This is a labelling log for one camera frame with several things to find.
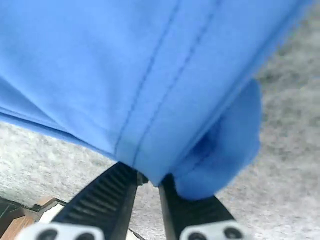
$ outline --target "wooden furniture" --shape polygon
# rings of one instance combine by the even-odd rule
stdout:
[[[57,204],[67,203],[56,198],[45,197],[32,207],[0,197],[0,240],[14,240],[27,226],[38,222],[42,215]]]

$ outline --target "gray carpet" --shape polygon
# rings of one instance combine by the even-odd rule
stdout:
[[[256,239],[320,240],[320,7],[257,78],[264,93],[262,149],[218,195]],[[113,162],[88,149],[0,123],[0,197],[69,201]],[[145,185],[131,227],[164,240],[158,191]]]

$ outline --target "black plastic part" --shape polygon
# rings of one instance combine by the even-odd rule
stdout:
[[[65,206],[53,222],[100,228],[106,240],[125,240],[138,187],[138,173],[117,163]]]
[[[181,198],[172,175],[163,180],[159,192],[167,240],[179,240],[182,231],[189,226],[234,220],[215,196],[197,201]]]
[[[55,240],[57,238],[58,232],[55,229],[48,229],[42,232],[36,240]]]

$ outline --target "blue cloth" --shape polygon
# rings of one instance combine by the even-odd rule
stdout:
[[[252,75],[309,2],[2,0],[0,119],[208,197],[257,154]]]

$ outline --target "blue fabric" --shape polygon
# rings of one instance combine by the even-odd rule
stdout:
[[[309,0],[2,0],[0,119],[205,198],[259,149],[253,73]]]

